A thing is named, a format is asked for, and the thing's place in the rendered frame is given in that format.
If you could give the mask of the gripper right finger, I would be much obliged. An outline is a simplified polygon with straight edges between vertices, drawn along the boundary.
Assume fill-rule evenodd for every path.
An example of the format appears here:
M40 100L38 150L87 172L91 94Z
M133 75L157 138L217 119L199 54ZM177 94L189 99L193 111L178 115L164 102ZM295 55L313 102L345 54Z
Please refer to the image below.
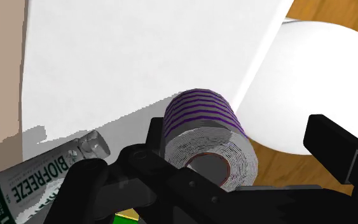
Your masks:
M358 199L358 138L324 115L310 115L303 144L337 181L353 185Z

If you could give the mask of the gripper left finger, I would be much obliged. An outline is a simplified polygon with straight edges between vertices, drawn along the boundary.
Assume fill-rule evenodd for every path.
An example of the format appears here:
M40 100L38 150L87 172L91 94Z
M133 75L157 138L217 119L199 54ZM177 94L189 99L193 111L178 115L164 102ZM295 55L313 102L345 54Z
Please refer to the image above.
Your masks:
M125 147L111 165L75 163L43 224L119 224L117 213L130 208L146 224L229 224L224 190L159 156L162 125L152 118L146 143Z

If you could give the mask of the green and yellow box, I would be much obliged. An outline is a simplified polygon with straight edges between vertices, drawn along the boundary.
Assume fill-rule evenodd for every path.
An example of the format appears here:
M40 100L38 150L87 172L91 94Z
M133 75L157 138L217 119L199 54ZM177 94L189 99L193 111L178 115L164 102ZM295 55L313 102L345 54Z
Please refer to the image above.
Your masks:
M138 224L140 216L134 209L127 209L115 214L113 224Z

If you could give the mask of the purple striped toilet paper roll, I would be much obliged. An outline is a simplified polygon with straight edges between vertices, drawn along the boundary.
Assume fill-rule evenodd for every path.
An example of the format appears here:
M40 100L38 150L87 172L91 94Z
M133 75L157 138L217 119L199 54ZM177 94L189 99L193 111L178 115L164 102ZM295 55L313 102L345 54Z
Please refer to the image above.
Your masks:
M227 192L253 185L258 158L230 104L208 89L181 92L163 117L164 158Z

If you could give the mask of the grey tube with green end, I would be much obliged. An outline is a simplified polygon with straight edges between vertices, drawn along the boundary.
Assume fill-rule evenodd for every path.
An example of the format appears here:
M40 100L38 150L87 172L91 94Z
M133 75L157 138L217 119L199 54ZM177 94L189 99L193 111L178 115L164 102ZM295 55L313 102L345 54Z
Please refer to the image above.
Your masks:
M24 224L54 201L73 164L110 154L105 139L93 130L0 171L0 224Z

